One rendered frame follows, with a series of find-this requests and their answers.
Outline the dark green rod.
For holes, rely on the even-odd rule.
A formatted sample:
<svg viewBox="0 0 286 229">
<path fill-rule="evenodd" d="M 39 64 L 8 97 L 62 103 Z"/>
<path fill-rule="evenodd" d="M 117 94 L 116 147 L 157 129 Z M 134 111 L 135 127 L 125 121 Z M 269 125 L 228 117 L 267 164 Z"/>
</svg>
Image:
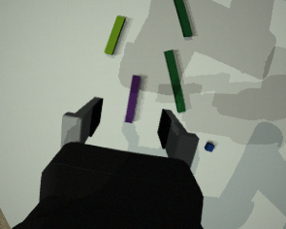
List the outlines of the dark green rod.
<svg viewBox="0 0 286 229">
<path fill-rule="evenodd" d="M 164 51 L 178 113 L 186 112 L 173 50 Z"/>
<path fill-rule="evenodd" d="M 192 36 L 193 34 L 183 0 L 174 0 L 174 3 L 183 37 Z"/>
</svg>

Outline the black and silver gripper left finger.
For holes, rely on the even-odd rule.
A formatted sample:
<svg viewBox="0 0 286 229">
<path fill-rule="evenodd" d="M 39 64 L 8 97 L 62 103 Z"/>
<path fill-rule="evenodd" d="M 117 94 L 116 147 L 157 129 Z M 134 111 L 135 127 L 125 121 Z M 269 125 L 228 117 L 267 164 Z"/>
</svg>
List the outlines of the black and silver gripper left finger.
<svg viewBox="0 0 286 229">
<path fill-rule="evenodd" d="M 70 142 L 85 144 L 101 120 L 104 98 L 94 97 L 76 113 L 62 115 L 61 148 Z"/>
</svg>

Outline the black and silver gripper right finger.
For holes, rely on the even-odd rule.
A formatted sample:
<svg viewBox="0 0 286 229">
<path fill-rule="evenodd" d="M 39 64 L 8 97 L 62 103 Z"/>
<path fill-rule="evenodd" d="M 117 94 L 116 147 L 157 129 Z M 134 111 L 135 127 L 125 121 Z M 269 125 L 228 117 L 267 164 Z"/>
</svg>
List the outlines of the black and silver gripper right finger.
<svg viewBox="0 0 286 229">
<path fill-rule="evenodd" d="M 174 113 L 165 109 L 162 109 L 157 133 L 168 157 L 183 160 L 191 168 L 199 137 L 188 133 Z"/>
</svg>

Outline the purple rod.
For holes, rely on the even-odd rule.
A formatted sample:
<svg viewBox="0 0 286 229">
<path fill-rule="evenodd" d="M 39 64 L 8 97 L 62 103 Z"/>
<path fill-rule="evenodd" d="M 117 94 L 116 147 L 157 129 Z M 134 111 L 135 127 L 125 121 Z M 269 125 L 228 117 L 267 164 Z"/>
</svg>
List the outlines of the purple rod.
<svg viewBox="0 0 286 229">
<path fill-rule="evenodd" d="M 135 112 L 139 85 L 140 85 L 140 79 L 141 79 L 140 76 L 133 75 L 132 77 L 127 111 L 126 111 L 126 116 L 125 116 L 125 122 L 128 122 L 128 123 L 133 123 L 134 112 Z"/>
</svg>

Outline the lime green rod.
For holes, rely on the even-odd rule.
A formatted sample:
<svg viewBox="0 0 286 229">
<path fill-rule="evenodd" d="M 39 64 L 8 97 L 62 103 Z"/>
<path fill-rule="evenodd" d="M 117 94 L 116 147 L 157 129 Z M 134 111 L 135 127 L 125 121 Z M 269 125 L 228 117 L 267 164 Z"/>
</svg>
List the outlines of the lime green rod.
<svg viewBox="0 0 286 229">
<path fill-rule="evenodd" d="M 123 24 L 125 21 L 125 17 L 123 16 L 117 16 L 115 23 L 113 25 L 106 49 L 105 49 L 105 53 L 113 55 L 116 43 L 118 41 L 120 32 L 122 30 Z"/>
</svg>

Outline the small blue cube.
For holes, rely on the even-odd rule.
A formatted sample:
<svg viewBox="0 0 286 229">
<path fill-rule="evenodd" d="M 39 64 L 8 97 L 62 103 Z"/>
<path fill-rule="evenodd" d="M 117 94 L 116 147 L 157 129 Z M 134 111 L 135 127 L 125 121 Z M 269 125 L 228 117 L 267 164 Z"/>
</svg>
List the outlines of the small blue cube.
<svg viewBox="0 0 286 229">
<path fill-rule="evenodd" d="M 212 152 L 214 149 L 214 144 L 207 142 L 205 145 L 205 150 Z"/>
</svg>

